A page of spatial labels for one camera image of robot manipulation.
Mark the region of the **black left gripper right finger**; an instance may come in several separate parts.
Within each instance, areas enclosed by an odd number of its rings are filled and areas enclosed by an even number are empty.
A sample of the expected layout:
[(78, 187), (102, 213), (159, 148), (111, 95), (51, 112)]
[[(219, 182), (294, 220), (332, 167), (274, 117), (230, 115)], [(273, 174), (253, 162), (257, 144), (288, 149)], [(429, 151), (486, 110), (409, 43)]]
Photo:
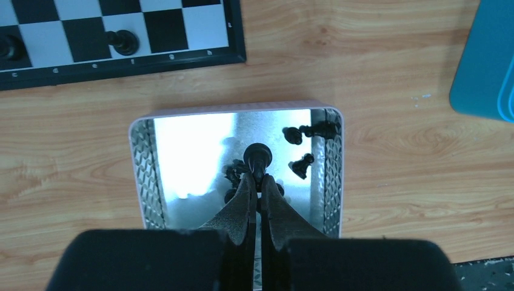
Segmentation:
[(280, 194), (273, 176), (263, 177), (262, 210), (269, 226), (275, 250), (280, 251), (290, 239), (326, 238), (327, 236), (306, 221)]

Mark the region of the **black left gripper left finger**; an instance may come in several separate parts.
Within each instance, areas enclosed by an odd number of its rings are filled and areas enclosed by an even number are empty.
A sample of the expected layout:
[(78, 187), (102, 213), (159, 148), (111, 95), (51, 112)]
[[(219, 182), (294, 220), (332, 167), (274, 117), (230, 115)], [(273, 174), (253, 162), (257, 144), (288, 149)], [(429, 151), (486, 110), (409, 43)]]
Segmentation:
[(256, 183), (251, 173), (243, 174), (234, 197), (200, 229), (224, 230), (237, 246), (255, 242)]

